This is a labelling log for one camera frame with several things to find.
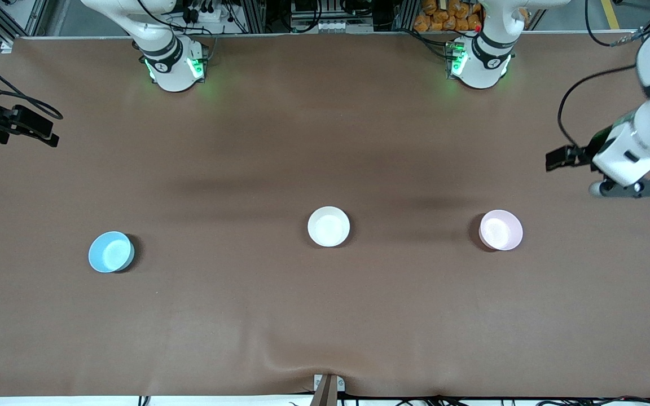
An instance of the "table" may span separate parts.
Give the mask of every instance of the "table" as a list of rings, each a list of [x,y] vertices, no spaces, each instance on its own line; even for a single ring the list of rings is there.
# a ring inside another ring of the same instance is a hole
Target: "table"
[[[528,34],[471,90],[406,36],[222,39],[168,94],[129,41],[19,39],[0,72],[65,116],[57,149],[0,145],[0,395],[299,392],[650,396],[650,198],[598,200],[544,172],[565,90],[633,62],[582,34]],[[565,109],[594,132],[642,102],[633,72]],[[13,105],[16,100],[0,98]],[[305,223],[343,208],[353,237]],[[502,208],[525,236],[474,239]],[[124,274],[87,248],[133,236]]]

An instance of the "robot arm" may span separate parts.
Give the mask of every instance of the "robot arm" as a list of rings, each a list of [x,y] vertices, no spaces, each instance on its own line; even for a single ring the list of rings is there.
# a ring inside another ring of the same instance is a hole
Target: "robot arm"
[[[464,53],[451,74],[476,89],[495,85],[506,73],[511,49],[525,26],[519,8],[552,8],[568,2],[570,0],[481,0],[485,10],[482,30],[474,38],[457,39]]]
[[[152,80],[168,92],[181,92],[204,80],[202,44],[178,36],[147,13],[172,11],[175,0],[82,0],[92,10],[115,21],[132,36],[144,54]]]
[[[592,193],[650,195],[650,179],[644,177],[650,173],[650,34],[636,56],[636,72],[649,100],[599,131],[585,149],[567,146],[546,155],[547,170],[590,164],[591,169],[604,174],[604,181],[597,183]]]

